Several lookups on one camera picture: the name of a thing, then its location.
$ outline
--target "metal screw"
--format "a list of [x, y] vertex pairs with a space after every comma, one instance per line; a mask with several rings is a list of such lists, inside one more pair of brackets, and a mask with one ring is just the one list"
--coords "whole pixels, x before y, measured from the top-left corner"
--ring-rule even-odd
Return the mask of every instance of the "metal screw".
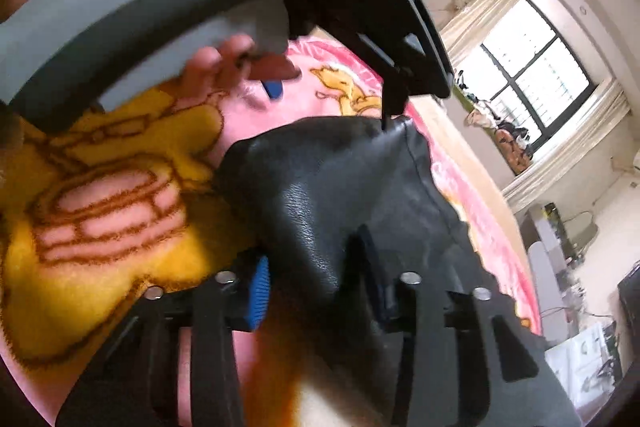
[[491, 298], [491, 290], [478, 286], [474, 289], [474, 297], [479, 301], [488, 301]]
[[231, 284], [232, 282], [236, 282], [237, 278], [236, 274], [229, 270], [216, 273], [216, 282], [218, 284]]
[[164, 295], [164, 290], [160, 286], [149, 286], [145, 291], [145, 299], [157, 301]]
[[420, 277], [420, 274], [417, 274], [416, 272], [404, 272], [400, 276], [400, 280], [404, 284], [414, 285], [420, 284], [422, 282], [422, 277]]

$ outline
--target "black window frame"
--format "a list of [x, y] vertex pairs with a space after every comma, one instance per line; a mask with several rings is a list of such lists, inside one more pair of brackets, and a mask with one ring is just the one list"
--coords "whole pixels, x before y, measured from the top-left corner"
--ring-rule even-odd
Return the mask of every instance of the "black window frame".
[[[533, 121], [539, 127], [540, 133], [542, 133], [542, 135], [535, 142], [533, 142], [531, 144], [531, 148], [535, 152], [536, 150], [540, 149], [540, 147], [542, 147], [546, 142], [548, 142], [553, 137], [553, 135], [556, 132], [558, 132], [560, 130], [560, 128], [569, 121], [569, 119], [578, 111], [578, 109], [580, 109], [580, 106], [582, 106], [582, 104], [591, 96], [591, 93], [593, 93], [593, 91], [596, 89], [596, 85], [593, 83], [593, 81], [591, 80], [590, 76], [587, 74], [587, 72], [584, 69], [580, 59], [577, 57], [577, 55], [571, 49], [571, 46], [569, 46], [567, 41], [560, 34], [560, 32], [558, 32], [558, 30], [551, 23], [551, 21], [548, 19], [548, 17], [545, 14], [543, 14], [540, 11], [540, 9], [531, 0], [525, 0], [525, 1], [527, 3], [529, 3], [529, 5], [537, 12], [537, 14], [542, 17], [544, 22], [546, 22], [548, 24], [548, 26], [551, 28], [551, 31], [554, 33], [555, 36], [547, 44], [545, 44], [545, 46], [538, 53], [536, 53], [534, 55], [534, 57], [520, 71], [518, 71], [518, 73], [515, 74], [515, 76], [511, 76], [509, 73], [507, 73], [507, 71], [501, 65], [500, 61], [494, 56], [494, 54], [492, 54], [491, 51], [489, 51], [489, 49], [487, 49], [487, 47], [484, 45], [484, 43], [480, 44], [480, 48], [491, 59], [492, 63], [495, 65], [496, 68], [498, 68], [500, 73], [502, 73], [502, 76], [507, 81], [506, 85], [503, 88], [501, 88], [500, 90], [498, 90], [491, 97], [491, 101], [495, 100], [498, 96], [500, 96], [500, 94], [502, 94], [502, 92], [505, 89], [507, 89], [508, 87], [511, 87], [511, 89], [513, 89], [513, 91], [516, 94], [516, 96], [518, 97], [518, 99], [527, 108], [527, 111], [529, 111], [529, 114], [531, 115], [531, 118], [533, 119]], [[532, 67], [532, 65], [540, 57], [542, 57], [542, 55], [557, 40], [561, 41], [562, 44], [565, 45], [565, 47], [567, 48], [569, 53], [571, 53], [571, 56], [574, 58], [576, 64], [578, 64], [578, 67], [580, 68], [580, 70], [584, 74], [584, 77], [587, 79], [588, 85], [584, 89], [584, 91], [581, 92], [580, 95], [578, 95], [578, 97], [572, 103], [570, 103], [568, 105], [568, 107], [564, 111], [562, 111], [562, 113], [551, 124], [546, 126], [542, 122], [542, 119], [540, 118], [540, 115], [538, 115], [538, 112], [533, 108], [533, 105], [529, 102], [529, 99], [527, 98], [527, 95], [524, 94], [524, 92], [520, 89], [520, 87], [516, 83], [516, 80], [518, 80], [527, 70], [529, 70], [529, 68]]]

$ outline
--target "gray handle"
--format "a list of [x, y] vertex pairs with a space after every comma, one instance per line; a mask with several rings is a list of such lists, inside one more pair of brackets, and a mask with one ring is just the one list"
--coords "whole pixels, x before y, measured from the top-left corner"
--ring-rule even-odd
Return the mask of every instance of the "gray handle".
[[234, 33], [283, 52], [288, 26], [282, 0], [30, 0], [0, 25], [0, 98], [62, 130], [95, 100], [113, 109]]

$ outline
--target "white curtain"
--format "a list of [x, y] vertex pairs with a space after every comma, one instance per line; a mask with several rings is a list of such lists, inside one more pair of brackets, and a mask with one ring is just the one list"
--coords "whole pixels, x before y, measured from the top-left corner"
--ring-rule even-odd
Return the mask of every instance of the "white curtain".
[[451, 64], [459, 64], [477, 48], [519, 0], [473, 0], [442, 29], [440, 37]]
[[502, 191], [515, 214], [539, 198], [593, 149], [629, 112], [620, 84], [601, 83], [539, 151], [533, 164]]

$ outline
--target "black leather fabric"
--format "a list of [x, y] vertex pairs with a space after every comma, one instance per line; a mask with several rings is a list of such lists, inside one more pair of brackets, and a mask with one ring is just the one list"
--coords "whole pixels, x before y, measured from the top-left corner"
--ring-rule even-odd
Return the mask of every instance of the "black leather fabric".
[[300, 120], [234, 144], [217, 180], [270, 252], [274, 285], [301, 303], [319, 354], [347, 368], [385, 415], [401, 339], [381, 332], [350, 269], [356, 229], [368, 225], [394, 273], [428, 270], [450, 291], [481, 283], [498, 291], [435, 187], [427, 140], [408, 118], [384, 131], [369, 118]]

